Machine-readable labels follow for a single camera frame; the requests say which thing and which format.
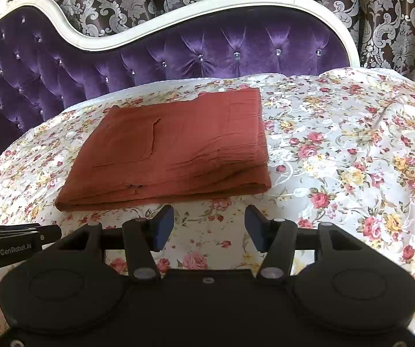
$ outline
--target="silver screw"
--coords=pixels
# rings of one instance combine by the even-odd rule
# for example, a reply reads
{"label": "silver screw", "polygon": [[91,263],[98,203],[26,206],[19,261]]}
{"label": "silver screw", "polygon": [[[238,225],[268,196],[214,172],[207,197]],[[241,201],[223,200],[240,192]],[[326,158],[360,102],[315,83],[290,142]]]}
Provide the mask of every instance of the silver screw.
{"label": "silver screw", "polygon": [[10,343],[10,347],[25,347],[25,346],[23,342],[18,341],[17,339],[13,339]]}
{"label": "silver screw", "polygon": [[133,276],[140,280],[148,280],[156,277],[156,272],[151,267],[139,267],[134,270]]}
{"label": "silver screw", "polygon": [[270,266],[262,269],[261,275],[266,279],[279,279],[285,275],[285,273],[279,267]]}

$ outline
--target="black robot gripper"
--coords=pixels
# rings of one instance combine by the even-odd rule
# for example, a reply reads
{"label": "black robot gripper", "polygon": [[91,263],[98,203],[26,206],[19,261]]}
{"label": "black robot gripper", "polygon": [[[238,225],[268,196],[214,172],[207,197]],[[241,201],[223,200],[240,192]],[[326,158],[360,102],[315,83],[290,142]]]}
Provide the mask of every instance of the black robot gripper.
{"label": "black robot gripper", "polygon": [[[150,251],[173,226],[171,206],[122,228],[86,225],[14,268],[0,283],[10,326],[0,347],[415,347],[415,280],[341,228],[301,229],[248,206],[246,230],[267,252],[257,277],[170,269],[161,278]],[[103,263],[109,249],[125,250],[128,276]],[[315,263],[290,275],[295,250],[308,249]]]}

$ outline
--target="floral bedspread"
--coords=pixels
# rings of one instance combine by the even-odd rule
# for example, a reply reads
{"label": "floral bedspread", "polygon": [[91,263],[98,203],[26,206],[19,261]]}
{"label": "floral bedspread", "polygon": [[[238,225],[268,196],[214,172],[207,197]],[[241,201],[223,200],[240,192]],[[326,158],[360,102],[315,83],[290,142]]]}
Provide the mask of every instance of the floral bedspread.
{"label": "floral bedspread", "polygon": [[[111,106],[187,100],[242,87],[262,93],[274,185],[260,195],[174,204],[170,240],[154,254],[159,270],[256,272],[264,255],[254,248],[243,219],[246,205],[254,204],[268,218],[284,217],[302,228],[333,222],[415,277],[415,83],[367,69],[336,69],[319,77],[168,81],[76,105],[0,156],[0,224],[58,224],[67,234],[89,221],[115,228],[153,216],[161,205],[67,213],[53,202],[81,145]],[[312,261],[312,252],[297,251],[294,272]],[[122,251],[108,251],[106,262],[126,273]],[[0,269],[0,280],[7,270]],[[0,311],[0,333],[6,328]],[[410,328],[415,332],[415,318]]]}

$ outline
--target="fabric fold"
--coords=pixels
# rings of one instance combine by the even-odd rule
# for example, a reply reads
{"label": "fabric fold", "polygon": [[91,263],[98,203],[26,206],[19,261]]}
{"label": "fabric fold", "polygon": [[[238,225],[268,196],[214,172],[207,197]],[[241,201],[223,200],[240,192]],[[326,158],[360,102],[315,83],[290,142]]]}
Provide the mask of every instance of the fabric fold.
{"label": "fabric fold", "polygon": [[258,89],[113,106],[84,142],[55,205],[109,210],[267,191]]}

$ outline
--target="white headboard frame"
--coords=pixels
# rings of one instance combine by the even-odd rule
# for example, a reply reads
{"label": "white headboard frame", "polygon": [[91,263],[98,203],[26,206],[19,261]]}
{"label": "white headboard frame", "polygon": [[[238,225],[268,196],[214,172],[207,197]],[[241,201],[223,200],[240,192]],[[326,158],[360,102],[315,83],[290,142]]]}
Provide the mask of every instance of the white headboard frame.
{"label": "white headboard frame", "polygon": [[290,7],[305,11],[324,22],[341,40],[347,51],[350,66],[360,66],[359,54],[348,29],[332,11],[314,0],[203,0],[162,14],[127,31],[99,38],[86,36],[74,29],[53,0],[0,0],[0,19],[26,5],[42,11],[65,41],[86,51],[103,51],[120,47],[166,27],[216,11],[261,5]]}

